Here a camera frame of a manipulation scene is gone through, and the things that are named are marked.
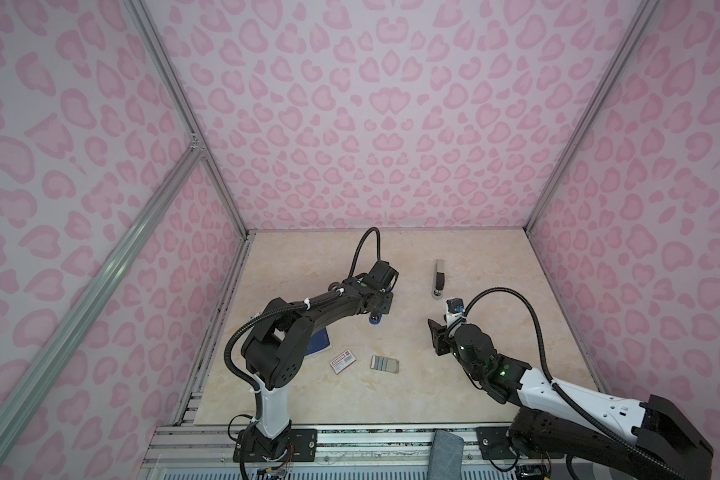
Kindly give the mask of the staple tray with staples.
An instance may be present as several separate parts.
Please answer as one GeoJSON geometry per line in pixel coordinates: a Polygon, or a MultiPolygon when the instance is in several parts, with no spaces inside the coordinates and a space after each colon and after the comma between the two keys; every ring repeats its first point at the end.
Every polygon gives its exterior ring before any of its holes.
{"type": "Polygon", "coordinates": [[[370,360],[370,369],[378,372],[398,374],[400,362],[394,358],[372,355],[370,360]]]}

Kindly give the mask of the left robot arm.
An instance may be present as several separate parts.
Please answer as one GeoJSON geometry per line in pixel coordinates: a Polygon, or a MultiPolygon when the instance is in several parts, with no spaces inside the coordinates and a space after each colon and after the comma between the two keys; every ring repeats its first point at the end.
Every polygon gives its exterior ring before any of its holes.
{"type": "Polygon", "coordinates": [[[378,322],[391,310],[399,272],[378,260],[368,273],[334,282],[325,293],[301,301],[281,298],[248,320],[224,350],[227,369],[255,395],[254,429],[269,440],[290,428],[287,385],[298,374],[313,335],[348,317],[378,322]]]}

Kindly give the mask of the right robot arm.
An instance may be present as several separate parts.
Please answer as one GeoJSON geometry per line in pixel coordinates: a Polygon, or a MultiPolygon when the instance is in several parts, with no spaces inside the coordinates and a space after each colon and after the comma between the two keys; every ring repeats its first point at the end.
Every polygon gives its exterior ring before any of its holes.
{"type": "Polygon", "coordinates": [[[621,398],[548,377],[499,353],[473,324],[428,320],[437,355],[456,359],[499,404],[517,406],[507,437],[523,454],[560,453],[635,479],[708,479],[714,450],[670,400],[621,398]]]}

